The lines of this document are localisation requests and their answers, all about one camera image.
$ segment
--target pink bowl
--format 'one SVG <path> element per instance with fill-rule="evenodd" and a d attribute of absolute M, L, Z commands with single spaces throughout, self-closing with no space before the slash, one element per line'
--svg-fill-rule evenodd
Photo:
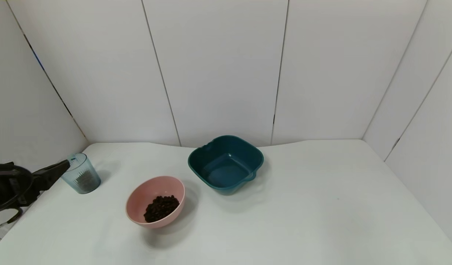
<path fill-rule="evenodd" d="M 157 196 L 170 195 L 174 195 L 179 200 L 179 206 L 161 220 L 147 223 L 144 219 L 147 206 Z M 168 225 L 179 216 L 182 208 L 184 208 L 184 199 L 185 187 L 179 179 L 170 176 L 155 177 L 139 185 L 131 193 L 126 202 L 126 215 L 131 221 L 145 228 L 159 228 Z"/>

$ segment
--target white tabletop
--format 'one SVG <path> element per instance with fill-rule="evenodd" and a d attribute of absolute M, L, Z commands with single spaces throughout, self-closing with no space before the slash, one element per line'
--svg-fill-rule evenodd
<path fill-rule="evenodd" d="M 260 148 L 257 178 L 222 196 L 188 167 L 192 148 L 98 143 L 103 179 L 79 195 L 59 180 L 0 242 L 0 264 L 452 265 L 452 243 L 360 140 Z M 137 185 L 176 176 L 186 205 L 147 230 L 125 215 Z"/>

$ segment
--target white wall panel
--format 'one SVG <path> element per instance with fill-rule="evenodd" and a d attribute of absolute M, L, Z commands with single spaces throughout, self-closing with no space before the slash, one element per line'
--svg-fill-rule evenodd
<path fill-rule="evenodd" d="M 273 144 L 362 138 L 425 0 L 290 0 Z"/>
<path fill-rule="evenodd" d="M 386 163 L 452 240 L 452 55 Z"/>
<path fill-rule="evenodd" d="M 88 145 L 33 56 L 10 8 L 0 1 L 0 164 L 30 171 Z M 0 224 L 15 210 L 0 212 Z M 2 238 L 12 225 L 0 228 Z"/>
<path fill-rule="evenodd" d="M 144 0 L 182 146 L 269 145 L 287 0 Z"/>
<path fill-rule="evenodd" d="M 91 142 L 179 144 L 140 0 L 9 4 Z"/>
<path fill-rule="evenodd" d="M 452 51 L 452 0 L 429 0 L 364 140 L 386 159 Z"/>

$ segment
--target clear plastic cup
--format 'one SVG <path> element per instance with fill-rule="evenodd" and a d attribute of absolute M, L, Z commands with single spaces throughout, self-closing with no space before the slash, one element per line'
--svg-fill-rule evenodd
<path fill-rule="evenodd" d="M 67 158 L 71 166 L 61 176 L 69 186 L 80 194 L 89 193 L 98 188 L 100 177 L 90 163 L 87 155 L 72 154 Z"/>

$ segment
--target dark teal bowl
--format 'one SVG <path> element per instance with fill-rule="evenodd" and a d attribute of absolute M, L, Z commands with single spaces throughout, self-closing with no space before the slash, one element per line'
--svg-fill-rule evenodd
<path fill-rule="evenodd" d="M 213 139 L 188 158 L 192 171 L 223 195 L 231 195 L 253 180 L 263 162 L 264 155 L 259 149 L 232 135 Z"/>

